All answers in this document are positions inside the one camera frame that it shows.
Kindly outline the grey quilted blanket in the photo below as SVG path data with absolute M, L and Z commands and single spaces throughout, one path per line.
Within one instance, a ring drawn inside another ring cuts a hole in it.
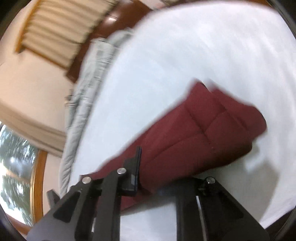
M 59 169 L 60 196 L 67 193 L 72 165 L 97 94 L 118 51 L 132 36 L 133 30 L 126 28 L 115 31 L 107 38 L 96 38 L 90 42 L 78 80 L 66 102 L 66 143 Z

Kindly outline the maroon pants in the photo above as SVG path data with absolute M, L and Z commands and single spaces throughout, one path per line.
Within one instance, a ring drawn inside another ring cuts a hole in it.
M 172 181 L 228 165 L 248 154 L 265 130 L 266 121 L 256 107 L 196 82 L 185 100 L 90 176 L 104 178 L 141 147 L 140 189 L 135 197 L 122 199 L 121 209 L 127 209 Z

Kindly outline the wooden framed window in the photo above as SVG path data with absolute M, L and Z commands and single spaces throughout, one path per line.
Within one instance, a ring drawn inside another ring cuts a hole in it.
M 1 206 L 25 233 L 43 217 L 47 154 L 1 123 Z

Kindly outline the beige curtain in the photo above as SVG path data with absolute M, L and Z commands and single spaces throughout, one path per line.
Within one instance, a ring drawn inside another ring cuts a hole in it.
M 118 1 L 36 1 L 15 51 L 24 49 L 68 69 L 81 44 Z

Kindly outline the dark wooden headboard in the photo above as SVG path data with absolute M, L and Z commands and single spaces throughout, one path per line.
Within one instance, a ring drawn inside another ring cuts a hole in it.
M 78 54 L 69 67 L 66 77 L 75 83 L 79 77 L 83 58 L 93 39 L 107 38 L 112 33 L 125 28 L 133 28 L 145 15 L 152 11 L 141 1 L 119 1 L 119 3 L 98 23 L 80 45 Z

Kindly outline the white bed sheet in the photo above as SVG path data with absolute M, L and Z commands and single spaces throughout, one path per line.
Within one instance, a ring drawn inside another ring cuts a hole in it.
M 252 151 L 208 171 L 263 227 L 295 207 L 295 37 L 274 9 L 240 1 L 185 4 L 147 16 L 111 65 L 61 191 L 101 168 L 175 106 L 195 80 L 264 116 Z

